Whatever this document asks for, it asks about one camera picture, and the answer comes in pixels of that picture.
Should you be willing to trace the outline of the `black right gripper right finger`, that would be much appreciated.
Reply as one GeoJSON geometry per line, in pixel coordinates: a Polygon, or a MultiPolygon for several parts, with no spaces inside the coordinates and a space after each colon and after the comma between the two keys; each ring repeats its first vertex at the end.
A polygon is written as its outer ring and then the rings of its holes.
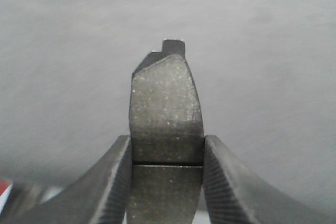
{"type": "Polygon", "coordinates": [[[335,223],[265,182],[215,135],[205,138],[203,172],[211,223],[335,223]]]}

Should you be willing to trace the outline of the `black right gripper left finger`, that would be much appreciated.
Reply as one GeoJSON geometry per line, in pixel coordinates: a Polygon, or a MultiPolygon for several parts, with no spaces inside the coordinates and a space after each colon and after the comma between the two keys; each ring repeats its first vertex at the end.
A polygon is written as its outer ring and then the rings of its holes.
{"type": "Polygon", "coordinates": [[[122,223],[131,173],[131,140],[123,135],[75,183],[15,222],[122,223]]]}

